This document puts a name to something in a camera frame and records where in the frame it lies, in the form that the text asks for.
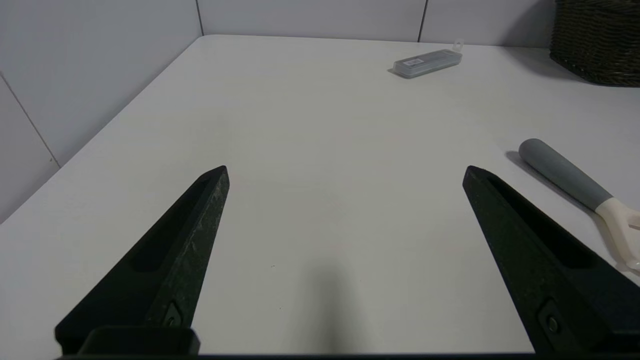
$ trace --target white table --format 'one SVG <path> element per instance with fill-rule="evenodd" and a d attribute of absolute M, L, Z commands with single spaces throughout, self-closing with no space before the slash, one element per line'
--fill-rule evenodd
<path fill-rule="evenodd" d="M 640 208 L 640 90 L 584 83 L 532 49 L 467 45 L 457 67 L 387 72 L 445 47 L 198 39 L 0 227 L 0 357 L 59 355 L 54 326 L 221 164 L 201 352 L 531 351 L 465 168 L 615 264 L 602 223 L 510 158 L 542 138 Z"/>

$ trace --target gray handle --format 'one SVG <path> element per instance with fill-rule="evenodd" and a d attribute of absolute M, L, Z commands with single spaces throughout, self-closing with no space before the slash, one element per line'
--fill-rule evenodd
<path fill-rule="evenodd" d="M 520 145 L 520 157 L 560 189 L 595 209 L 613 196 L 571 161 L 539 139 L 528 139 Z"/>

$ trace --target dark brown basket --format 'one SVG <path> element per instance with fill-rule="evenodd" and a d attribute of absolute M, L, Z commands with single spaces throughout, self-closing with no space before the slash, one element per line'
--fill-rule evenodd
<path fill-rule="evenodd" d="M 589 82 L 640 86 L 640 0 L 556 0 L 550 50 Z"/>

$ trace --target plastic case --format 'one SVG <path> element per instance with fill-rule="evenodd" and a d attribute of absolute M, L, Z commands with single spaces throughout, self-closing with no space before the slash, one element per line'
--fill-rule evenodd
<path fill-rule="evenodd" d="M 457 65 L 461 60 L 461 53 L 444 49 L 398 60 L 394 63 L 392 71 L 404 78 L 410 79 Z"/>

